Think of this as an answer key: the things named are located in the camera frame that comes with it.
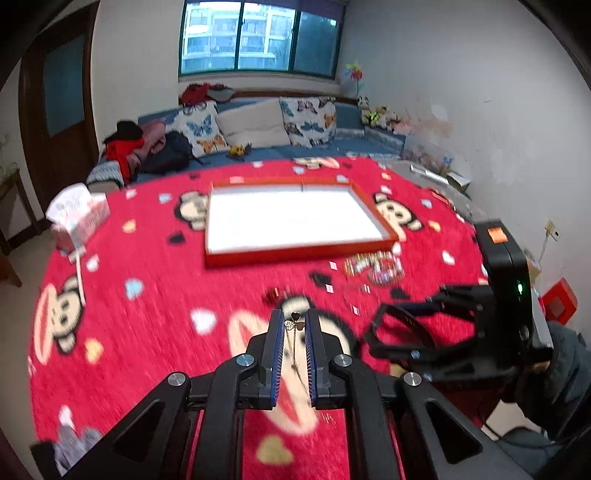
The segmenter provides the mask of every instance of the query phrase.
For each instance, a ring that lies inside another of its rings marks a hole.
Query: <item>pink tissue box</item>
[[[78,216],[75,220],[68,220],[65,225],[60,223],[51,224],[51,234],[59,249],[72,253],[74,250],[86,245],[97,228],[111,214],[104,193],[93,193],[88,206],[90,207],[89,211]]]

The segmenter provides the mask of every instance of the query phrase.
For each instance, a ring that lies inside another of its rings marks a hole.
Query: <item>window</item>
[[[334,78],[344,7],[318,11],[335,20],[285,8],[299,0],[259,1],[265,3],[187,1],[179,74],[275,70]]]

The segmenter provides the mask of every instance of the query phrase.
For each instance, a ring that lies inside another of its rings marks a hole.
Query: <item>tissue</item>
[[[86,185],[77,183],[57,194],[45,216],[57,247],[72,253],[87,243],[110,214],[104,193],[90,193]]]

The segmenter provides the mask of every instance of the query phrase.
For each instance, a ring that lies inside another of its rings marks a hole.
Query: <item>tiled floor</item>
[[[46,231],[13,251],[9,259],[23,285],[16,288],[8,283],[0,284],[0,427],[35,478],[41,477],[29,451],[36,437],[31,417],[27,355],[33,309],[52,248]],[[514,404],[499,403],[488,423],[500,434],[520,425],[536,428]]]

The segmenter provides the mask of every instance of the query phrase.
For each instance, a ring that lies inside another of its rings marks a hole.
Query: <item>metal bolt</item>
[[[173,387],[180,387],[187,379],[182,373],[176,372],[168,376],[168,383]]]
[[[249,367],[255,362],[255,358],[248,353],[243,353],[236,357],[236,363],[241,367]]]
[[[530,339],[530,331],[526,327],[526,325],[522,325],[521,328],[519,329],[519,336],[521,337],[521,340],[523,342],[527,342],[527,340]]]
[[[353,363],[353,359],[349,355],[347,355],[346,353],[342,353],[342,354],[337,355],[335,357],[335,363],[339,367],[348,367],[350,364]]]
[[[416,387],[417,385],[420,385],[423,381],[421,376],[419,374],[416,374],[415,372],[409,372],[407,374],[404,374],[403,379],[404,382],[410,385],[411,387]]]

